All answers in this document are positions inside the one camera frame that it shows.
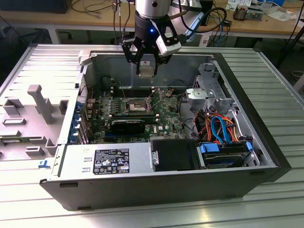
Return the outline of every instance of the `warning label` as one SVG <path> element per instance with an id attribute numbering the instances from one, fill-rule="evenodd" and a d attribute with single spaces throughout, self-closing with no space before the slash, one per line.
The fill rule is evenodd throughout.
<path id="1" fill-rule="evenodd" d="M 93 173 L 116 174 L 129 173 L 129 149 L 96 150 Z"/>

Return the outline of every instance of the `robotic arm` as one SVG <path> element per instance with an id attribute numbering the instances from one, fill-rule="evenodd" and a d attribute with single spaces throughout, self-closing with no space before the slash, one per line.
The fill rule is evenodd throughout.
<path id="1" fill-rule="evenodd" d="M 127 61 L 136 64 L 136 74 L 138 75 L 140 74 L 140 64 L 144 54 L 154 55 L 155 76 L 158 66 L 167 64 L 172 54 L 179 51 L 181 45 L 186 43 L 189 38 L 184 34 L 177 34 L 168 15 L 171 3 L 172 0 L 135 0 L 135 35 L 132 39 L 124 39 L 122 47 Z M 183 15 L 181 4 L 180 15 Z M 199 23 L 195 24 L 194 30 L 187 28 L 193 34 L 198 26 Z M 135 55 L 130 51 L 132 45 L 137 48 Z"/>

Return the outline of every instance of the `blue clip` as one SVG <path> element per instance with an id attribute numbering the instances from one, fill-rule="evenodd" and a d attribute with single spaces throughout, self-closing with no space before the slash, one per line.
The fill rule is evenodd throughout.
<path id="1" fill-rule="evenodd" d="M 216 119 L 219 119 L 221 125 L 222 125 L 222 128 L 223 128 L 223 134 L 224 134 L 224 138 L 225 138 L 225 141 L 228 142 L 229 144 L 232 144 L 232 140 L 230 139 L 229 137 L 229 134 L 227 133 L 227 130 L 226 130 L 226 126 L 225 126 L 225 122 L 224 120 L 219 117 L 219 116 L 215 116 L 212 118 L 211 120 L 211 130 L 212 130 L 212 134 L 220 141 L 221 144 L 223 144 L 223 140 L 218 136 L 218 134 L 216 133 L 215 131 L 215 128 L 214 128 L 214 124 L 215 124 L 215 121 Z"/>
<path id="2" fill-rule="evenodd" d="M 49 165 L 48 165 L 48 160 L 42 160 L 39 162 L 39 165 L 38 165 L 38 168 L 51 168 Z"/>
<path id="3" fill-rule="evenodd" d="M 247 146 L 247 148 L 248 148 L 248 150 L 249 150 L 250 152 L 253 151 L 253 147 L 252 147 L 252 145 L 251 145 L 250 142 L 247 142 L 247 143 L 246 143 L 246 146 Z"/>
<path id="4" fill-rule="evenodd" d="M 206 152 L 206 148 L 205 148 L 204 144 L 202 144 L 199 148 L 200 148 L 200 152 L 201 153 L 205 153 Z"/>

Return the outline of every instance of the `black connector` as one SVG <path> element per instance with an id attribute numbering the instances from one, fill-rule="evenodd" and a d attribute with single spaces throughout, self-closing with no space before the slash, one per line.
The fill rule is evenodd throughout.
<path id="1" fill-rule="evenodd" d="M 117 9 L 118 9 L 118 0 L 113 0 L 112 9 L 113 9 L 113 12 L 117 12 Z"/>
<path id="2" fill-rule="evenodd" d="M 180 34 L 178 35 L 178 39 L 180 40 L 181 45 L 187 43 L 187 36 L 185 36 L 184 34 Z"/>
<path id="3" fill-rule="evenodd" d="M 227 26 L 227 27 L 230 27 L 232 24 L 232 21 L 231 20 L 224 20 L 224 26 Z"/>

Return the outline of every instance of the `cable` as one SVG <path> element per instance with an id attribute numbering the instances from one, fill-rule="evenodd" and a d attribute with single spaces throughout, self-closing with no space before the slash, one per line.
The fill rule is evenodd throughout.
<path id="1" fill-rule="evenodd" d="M 179 116 L 180 116 L 180 120 L 182 121 L 182 123 L 184 124 L 185 127 L 187 127 L 197 138 L 200 138 L 198 134 L 196 134 L 196 132 L 194 130 L 192 130 L 188 125 L 185 124 L 185 121 L 182 119 L 181 117 L 181 103 L 182 103 L 182 99 L 183 97 L 186 95 L 186 92 L 183 93 L 181 100 L 180 100 L 180 108 L 179 108 Z"/>
<path id="2" fill-rule="evenodd" d="M 74 11 L 76 11 L 76 12 L 80 12 L 80 13 L 90 13 L 90 12 L 97 12 L 97 11 L 101 11 L 101 10 L 104 10 L 104 9 L 106 9 L 106 8 L 112 7 L 112 5 L 110 5 L 110 6 L 106 6 L 106 7 L 103 7 L 103 8 L 101 8 L 101 9 L 95 9 L 95 10 L 86 10 L 86 11 L 77 10 L 77 9 L 74 8 L 74 6 L 75 6 L 76 3 L 80 2 L 80 1 L 81 1 L 81 0 L 77 0 L 77 1 L 75 1 L 75 2 L 71 5 L 72 10 L 74 10 Z"/>
<path id="3" fill-rule="evenodd" d="M 223 20 L 223 16 L 219 13 L 218 10 L 217 10 L 217 14 L 218 14 L 218 16 L 212 14 L 212 15 L 210 15 L 210 17 L 216 19 L 217 21 Z M 228 39 L 228 34 L 229 34 L 229 32 L 230 32 L 230 26 L 229 26 L 229 25 L 224 25 L 224 26 L 227 27 L 227 32 L 226 32 L 223 36 L 219 36 L 219 38 L 218 38 L 217 40 L 215 40 L 215 39 L 216 39 L 216 36 L 217 36 L 217 34 L 218 34 L 218 32 L 219 32 L 219 31 L 217 30 L 217 32 L 216 32 L 216 34 L 213 36 L 213 38 L 210 39 L 210 43 L 207 45 L 208 47 L 210 47 L 211 45 L 214 47 L 215 43 L 216 43 L 217 46 L 218 46 L 219 44 L 221 44 L 221 43 L 223 43 L 223 42 L 225 42 L 224 45 L 226 45 L 226 42 L 227 42 L 227 39 Z"/>
<path id="4" fill-rule="evenodd" d="M 189 2 L 189 0 L 186 0 L 186 2 L 187 2 L 187 11 L 189 11 L 189 9 L 190 9 L 190 2 Z M 180 6 L 180 13 L 182 13 L 182 10 L 181 10 L 181 0 L 179 0 L 179 6 Z M 216 25 L 216 26 L 214 26 L 214 27 L 212 27 L 212 28 L 210 28 L 210 29 L 208 29 L 208 30 L 197 31 L 197 29 L 198 29 L 198 27 L 200 26 L 200 24 L 202 23 L 202 21 L 205 20 L 206 17 L 208 17 L 208 16 L 210 15 L 211 12 L 214 12 L 214 11 L 216 11 L 216 10 L 220 10 L 220 11 L 224 12 L 224 18 L 223 18 L 223 20 L 222 20 L 221 23 L 220 23 L 220 24 L 222 24 L 222 23 L 224 22 L 224 20 L 226 19 L 226 17 L 227 17 L 227 13 L 226 13 L 226 10 L 225 10 L 224 8 L 221 8 L 221 7 L 212 8 L 212 9 L 208 10 L 206 13 L 204 13 L 204 16 L 200 19 L 200 21 L 199 21 L 199 23 L 197 24 L 197 26 L 195 27 L 195 29 L 189 28 L 189 27 L 187 26 L 187 24 L 185 23 L 184 17 L 181 16 L 180 18 L 181 18 L 181 21 L 182 21 L 183 25 L 185 26 L 185 28 L 186 28 L 187 30 L 191 31 L 190 35 L 188 35 L 187 38 L 192 37 L 194 33 L 198 33 L 198 34 L 206 33 L 206 32 L 210 32 L 210 31 L 215 30 L 216 28 L 218 28 L 219 25 Z"/>
<path id="5" fill-rule="evenodd" d="M 130 16 L 131 16 L 131 5 L 130 5 L 130 0 L 128 0 L 128 5 L 129 5 L 129 15 L 128 15 L 127 20 L 125 21 L 124 26 L 123 26 L 123 38 L 124 38 L 124 36 L 125 36 L 125 28 L 127 27 L 127 23 L 128 23 L 128 21 L 129 21 L 129 19 L 130 19 Z"/>
<path id="6" fill-rule="evenodd" d="M 119 1 L 119 45 L 122 43 L 122 8 Z"/>
<path id="7" fill-rule="evenodd" d="M 12 27 L 12 26 L 8 23 L 7 20 L 5 20 L 1 15 L 0 15 L 0 18 L 1 18 L 5 23 L 7 23 L 7 25 L 10 26 L 10 27 L 17 33 L 17 35 L 18 35 L 19 37 L 21 37 L 21 38 L 26 42 L 27 45 L 29 45 L 28 41 L 27 41 L 26 39 L 24 39 L 24 37 L 21 36 L 21 35 L 17 32 L 17 30 L 15 30 L 15 28 Z"/>
<path id="8" fill-rule="evenodd" d="M 303 2 L 303 4 L 302 4 L 301 10 L 300 10 L 300 14 L 299 14 L 299 18 L 298 18 L 298 20 L 297 20 L 297 22 L 296 22 L 296 24 L 295 24 L 294 30 L 293 30 L 292 34 L 290 35 L 290 38 L 288 39 L 288 41 L 287 41 L 287 43 L 286 43 L 286 45 L 285 45 L 283 51 L 281 52 L 281 54 L 280 54 L 280 56 L 279 56 L 278 62 L 277 62 L 277 64 L 276 64 L 276 68 L 279 68 L 279 67 L 281 66 L 281 64 L 282 64 L 283 61 L 285 60 L 286 56 L 288 55 L 288 53 L 290 52 L 290 50 L 291 50 L 292 47 L 293 47 L 293 44 L 291 44 L 289 47 L 288 47 L 288 44 L 289 44 L 289 42 L 290 42 L 292 36 L 293 36 L 294 33 L 295 33 L 295 29 L 296 29 L 297 26 L 298 26 L 299 20 L 300 20 L 301 15 L 302 15 L 303 7 L 304 7 L 304 2 Z"/>
<path id="9" fill-rule="evenodd" d="M 237 138 L 237 134 L 236 134 L 236 127 L 233 127 L 233 131 L 234 131 L 234 136 L 236 138 L 236 141 L 239 142 L 238 138 Z"/>
<path id="10" fill-rule="evenodd" d="M 294 80 L 298 80 L 299 78 L 301 78 L 304 75 L 304 72 L 295 70 L 295 71 L 291 72 L 291 75 L 294 78 Z"/>
<path id="11" fill-rule="evenodd" d="M 105 3 L 105 1 L 106 1 L 106 0 L 104 0 L 104 1 L 103 1 L 103 2 L 101 2 L 101 3 L 97 3 L 97 4 L 91 4 L 91 5 L 86 6 L 86 4 L 85 4 L 85 0 L 82 0 L 82 4 L 83 4 L 83 6 L 84 6 L 85 10 L 90 11 L 90 10 L 88 9 L 89 7 L 91 7 L 91 6 L 98 6 L 98 5 L 102 5 L 102 4 L 104 4 L 104 3 Z M 93 16 L 93 17 L 100 18 L 100 12 L 93 12 L 93 13 L 95 13 L 95 14 L 91 14 L 90 12 L 86 12 L 86 14 L 88 14 L 88 15 L 91 15 L 91 16 Z"/>
<path id="12" fill-rule="evenodd" d="M 116 28 L 115 28 L 115 19 L 116 19 L 116 12 L 114 12 L 114 18 L 113 18 L 113 29 L 114 29 L 114 39 L 115 39 L 115 44 L 117 45 L 117 40 L 116 40 Z"/>

